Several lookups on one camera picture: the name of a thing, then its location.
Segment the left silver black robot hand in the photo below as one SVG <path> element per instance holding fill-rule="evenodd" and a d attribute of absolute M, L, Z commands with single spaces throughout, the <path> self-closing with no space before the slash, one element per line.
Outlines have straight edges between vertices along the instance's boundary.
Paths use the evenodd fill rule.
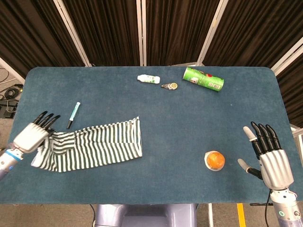
<path fill-rule="evenodd" d="M 44 111 L 39 114 L 31 123 L 29 123 L 13 140 L 13 148 L 20 150 L 23 153 L 31 153 L 38 148 L 45 138 L 50 136 L 54 130 L 51 126 L 61 116 Z"/>

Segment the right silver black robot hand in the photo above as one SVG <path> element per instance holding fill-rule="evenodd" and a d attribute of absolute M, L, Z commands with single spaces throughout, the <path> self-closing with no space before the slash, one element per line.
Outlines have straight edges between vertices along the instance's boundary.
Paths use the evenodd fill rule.
<path fill-rule="evenodd" d="M 247 173 L 262 180 L 267 188 L 275 191 L 287 189 L 294 182 L 294 177 L 276 132 L 268 124 L 251 122 L 251 126 L 255 132 L 247 126 L 243 130 L 252 144 L 260 169 L 249 166 L 241 158 L 238 159 L 239 165 Z"/>

